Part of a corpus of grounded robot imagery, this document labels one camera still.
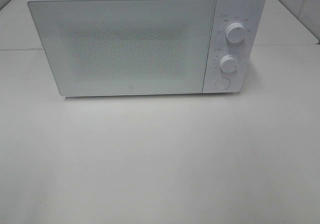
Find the white microwave door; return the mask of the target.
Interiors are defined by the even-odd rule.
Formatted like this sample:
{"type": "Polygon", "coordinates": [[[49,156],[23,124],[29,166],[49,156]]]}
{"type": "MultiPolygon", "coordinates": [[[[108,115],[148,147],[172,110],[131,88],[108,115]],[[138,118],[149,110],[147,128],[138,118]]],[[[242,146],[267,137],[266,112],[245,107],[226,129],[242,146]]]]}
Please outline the white microwave door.
{"type": "Polygon", "coordinates": [[[62,96],[203,90],[215,0],[28,5],[62,96]]]}

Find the upper white power knob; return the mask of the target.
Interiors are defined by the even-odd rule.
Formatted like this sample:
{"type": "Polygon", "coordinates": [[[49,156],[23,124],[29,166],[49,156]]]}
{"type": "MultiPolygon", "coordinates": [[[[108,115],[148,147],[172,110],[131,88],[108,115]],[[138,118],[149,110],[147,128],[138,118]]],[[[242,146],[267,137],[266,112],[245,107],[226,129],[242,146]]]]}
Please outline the upper white power knob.
{"type": "Polygon", "coordinates": [[[237,44],[244,40],[246,31],[245,24],[242,21],[236,20],[227,25],[225,36],[228,42],[237,44]]]}

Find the round white door-release button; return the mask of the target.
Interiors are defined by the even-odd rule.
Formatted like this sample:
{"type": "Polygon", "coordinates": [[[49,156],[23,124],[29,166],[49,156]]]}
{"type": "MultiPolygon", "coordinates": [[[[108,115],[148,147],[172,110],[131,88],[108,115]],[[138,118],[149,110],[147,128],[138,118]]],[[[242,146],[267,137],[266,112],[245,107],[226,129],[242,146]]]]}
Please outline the round white door-release button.
{"type": "Polygon", "coordinates": [[[218,90],[227,90],[231,84],[228,78],[220,78],[215,82],[215,87],[218,90]]]}

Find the white timer knob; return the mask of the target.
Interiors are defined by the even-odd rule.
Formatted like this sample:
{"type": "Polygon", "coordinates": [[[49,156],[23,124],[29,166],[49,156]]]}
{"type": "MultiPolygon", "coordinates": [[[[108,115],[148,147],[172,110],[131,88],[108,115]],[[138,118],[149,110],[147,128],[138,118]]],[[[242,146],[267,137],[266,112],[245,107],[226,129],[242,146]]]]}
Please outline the white timer knob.
{"type": "Polygon", "coordinates": [[[239,61],[236,56],[228,54],[219,60],[220,70],[223,73],[233,73],[238,69],[239,61]]]}

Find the white microwave oven body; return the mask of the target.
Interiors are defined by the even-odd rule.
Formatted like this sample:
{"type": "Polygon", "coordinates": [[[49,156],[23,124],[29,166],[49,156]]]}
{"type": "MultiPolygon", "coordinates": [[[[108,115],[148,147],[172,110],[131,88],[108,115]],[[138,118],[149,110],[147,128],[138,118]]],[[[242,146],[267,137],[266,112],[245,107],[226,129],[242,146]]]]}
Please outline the white microwave oven body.
{"type": "MultiPolygon", "coordinates": [[[[29,0],[28,7],[30,1],[59,0],[29,0]]],[[[235,93],[241,90],[265,1],[215,0],[203,89],[198,94],[235,93]],[[236,20],[246,25],[246,36],[242,42],[232,44],[226,39],[225,32],[227,25],[236,20]],[[238,59],[237,70],[233,73],[223,73],[220,69],[220,59],[228,54],[238,59]],[[230,80],[227,90],[216,89],[215,82],[220,78],[230,80]]]]}

